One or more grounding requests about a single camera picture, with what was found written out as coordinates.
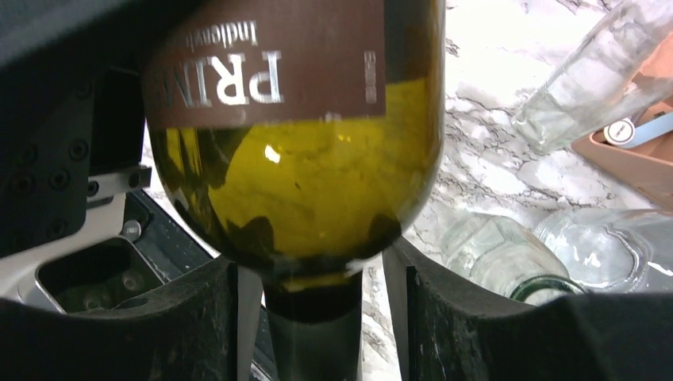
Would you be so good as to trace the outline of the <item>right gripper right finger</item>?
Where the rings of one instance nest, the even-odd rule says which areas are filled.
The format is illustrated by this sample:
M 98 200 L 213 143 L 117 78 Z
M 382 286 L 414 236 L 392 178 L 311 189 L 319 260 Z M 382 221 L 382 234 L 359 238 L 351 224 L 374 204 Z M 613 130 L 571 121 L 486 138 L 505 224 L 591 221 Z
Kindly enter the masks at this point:
M 530 306 L 405 239 L 383 253 L 404 380 L 669 380 L 670 294 L 584 294 Z

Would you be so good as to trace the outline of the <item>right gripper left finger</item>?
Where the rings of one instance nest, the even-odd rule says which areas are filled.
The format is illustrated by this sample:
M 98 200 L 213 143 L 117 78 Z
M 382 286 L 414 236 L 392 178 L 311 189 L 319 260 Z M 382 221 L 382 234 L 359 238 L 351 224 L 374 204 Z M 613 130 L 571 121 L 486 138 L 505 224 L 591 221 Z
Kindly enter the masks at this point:
M 112 310 L 1 302 L 4 380 L 246 380 L 260 283 L 217 259 Z

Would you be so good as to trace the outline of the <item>green bottle brown label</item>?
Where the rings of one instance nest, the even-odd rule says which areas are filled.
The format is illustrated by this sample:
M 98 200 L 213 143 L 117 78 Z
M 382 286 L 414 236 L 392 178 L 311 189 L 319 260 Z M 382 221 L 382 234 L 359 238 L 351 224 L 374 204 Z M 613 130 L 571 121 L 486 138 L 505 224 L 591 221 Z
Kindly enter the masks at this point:
M 360 378 L 362 270 L 440 162 L 442 1 L 208 1 L 139 55 L 188 225 L 255 272 L 282 380 Z

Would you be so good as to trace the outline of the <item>tall clear glass bottle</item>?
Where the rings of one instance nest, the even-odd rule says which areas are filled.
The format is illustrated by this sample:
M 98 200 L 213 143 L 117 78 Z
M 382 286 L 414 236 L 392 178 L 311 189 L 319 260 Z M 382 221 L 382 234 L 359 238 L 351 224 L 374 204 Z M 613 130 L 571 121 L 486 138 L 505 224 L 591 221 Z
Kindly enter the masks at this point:
M 672 93 L 672 3 L 623 1 L 519 107 L 511 124 L 545 154 Z

